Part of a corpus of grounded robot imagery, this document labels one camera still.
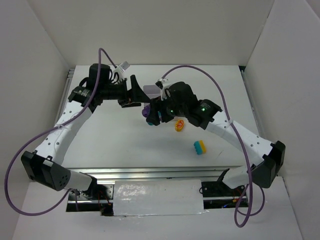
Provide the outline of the teal and yellow brick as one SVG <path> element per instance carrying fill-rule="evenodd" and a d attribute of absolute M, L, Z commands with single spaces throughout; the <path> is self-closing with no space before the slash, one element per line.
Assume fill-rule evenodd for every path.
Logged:
<path fill-rule="evenodd" d="M 206 146 L 202 140 L 195 141 L 193 146 L 197 155 L 203 155 L 207 152 Z"/>

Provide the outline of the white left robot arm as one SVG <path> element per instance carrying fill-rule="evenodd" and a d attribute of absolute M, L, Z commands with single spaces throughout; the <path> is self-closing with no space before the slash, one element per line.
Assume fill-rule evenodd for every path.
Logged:
<path fill-rule="evenodd" d="M 95 177 L 67 169 L 62 163 L 78 131 L 103 101 L 116 100 L 122 108 L 150 102 L 134 75 L 130 76 L 131 89 L 127 88 L 124 72 L 129 66 L 127 62 L 115 70 L 105 64 L 90 66 L 88 77 L 71 91 L 55 129 L 33 152 L 22 154 L 21 162 L 32 181 L 56 191 L 76 189 L 89 199 L 105 189 Z"/>

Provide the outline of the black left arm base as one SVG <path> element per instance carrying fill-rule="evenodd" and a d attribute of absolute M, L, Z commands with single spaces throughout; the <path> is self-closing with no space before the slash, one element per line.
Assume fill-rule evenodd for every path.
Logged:
<path fill-rule="evenodd" d="M 113 199 L 113 185 L 96 184 L 88 190 L 77 190 L 76 196 L 86 200 L 107 200 Z"/>

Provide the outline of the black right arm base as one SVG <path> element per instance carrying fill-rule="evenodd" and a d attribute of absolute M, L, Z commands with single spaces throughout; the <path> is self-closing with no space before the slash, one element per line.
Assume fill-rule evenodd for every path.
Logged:
<path fill-rule="evenodd" d="M 244 185 L 230 188 L 222 181 L 202 181 L 199 193 L 202 194 L 204 198 L 235 199 L 240 197 L 244 189 Z"/>

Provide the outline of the purple lotus block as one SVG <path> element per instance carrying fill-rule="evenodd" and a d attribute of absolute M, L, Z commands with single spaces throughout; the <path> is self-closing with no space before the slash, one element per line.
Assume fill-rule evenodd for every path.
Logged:
<path fill-rule="evenodd" d="M 144 108 L 141 111 L 141 114 L 144 118 L 147 118 L 150 115 L 150 111 L 151 111 L 151 106 L 148 104 L 144 106 Z"/>

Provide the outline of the orange butterfly block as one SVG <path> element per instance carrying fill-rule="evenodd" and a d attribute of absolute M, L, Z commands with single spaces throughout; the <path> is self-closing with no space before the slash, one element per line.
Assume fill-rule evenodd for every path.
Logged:
<path fill-rule="evenodd" d="M 176 132 L 181 132 L 185 126 L 185 122 L 183 119 L 179 119 L 175 122 L 174 129 Z"/>

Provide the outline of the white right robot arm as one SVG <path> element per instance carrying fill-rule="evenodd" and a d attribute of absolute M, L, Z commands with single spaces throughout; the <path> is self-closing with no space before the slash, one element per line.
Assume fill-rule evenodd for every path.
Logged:
<path fill-rule="evenodd" d="M 216 134 L 240 150 L 248 160 L 244 166 L 225 170 L 219 181 L 230 189 L 254 183 L 268 189 L 284 164 L 286 146 L 281 141 L 271 142 L 254 134 L 227 117 L 220 106 L 209 99 L 198 99 L 191 87 L 179 81 L 165 79 L 156 82 L 160 95 L 150 101 L 147 123 L 158 126 L 175 117 L 205 131 Z"/>

